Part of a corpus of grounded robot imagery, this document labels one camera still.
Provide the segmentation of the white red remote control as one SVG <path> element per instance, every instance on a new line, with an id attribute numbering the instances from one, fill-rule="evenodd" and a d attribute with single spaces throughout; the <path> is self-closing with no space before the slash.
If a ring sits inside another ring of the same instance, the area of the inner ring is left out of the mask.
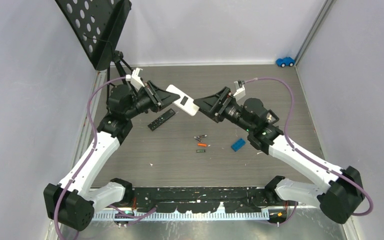
<path id="1" fill-rule="evenodd" d="M 192 117 L 197 114 L 200 108 L 194 103 L 194 99 L 185 92 L 172 84 L 166 88 L 166 91 L 179 95 L 179 99 L 173 102 L 178 108 Z"/>

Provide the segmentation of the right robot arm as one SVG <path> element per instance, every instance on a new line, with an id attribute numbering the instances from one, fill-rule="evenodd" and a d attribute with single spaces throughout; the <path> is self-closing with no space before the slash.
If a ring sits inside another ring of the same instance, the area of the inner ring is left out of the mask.
<path id="1" fill-rule="evenodd" d="M 365 199 L 361 174 L 356 168 L 329 163 L 293 142 L 274 125 L 278 117 L 260 99 L 248 98 L 240 105 L 231 90 L 224 87 L 193 103 L 214 122 L 228 120 L 247 131 L 247 140 L 256 150 L 283 161 L 311 181 L 274 177 L 265 186 L 265 198 L 271 205 L 283 200 L 304 203 L 319 208 L 335 223 L 345 224 Z"/>

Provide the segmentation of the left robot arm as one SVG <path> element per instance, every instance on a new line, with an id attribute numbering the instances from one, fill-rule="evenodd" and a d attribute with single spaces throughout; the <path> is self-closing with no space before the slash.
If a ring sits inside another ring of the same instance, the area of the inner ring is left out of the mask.
<path id="1" fill-rule="evenodd" d="M 97 190 L 91 190 L 92 183 L 127 138 L 132 118 L 147 111 L 157 113 L 180 99 L 152 81 L 139 84 L 139 89 L 132 83 L 116 85 L 108 93 L 107 114 L 93 129 L 91 144 L 57 185 L 50 183 L 43 191 L 48 217 L 77 231 L 83 231 L 96 212 L 114 203 L 128 207 L 133 202 L 128 181 L 114 178 Z"/>

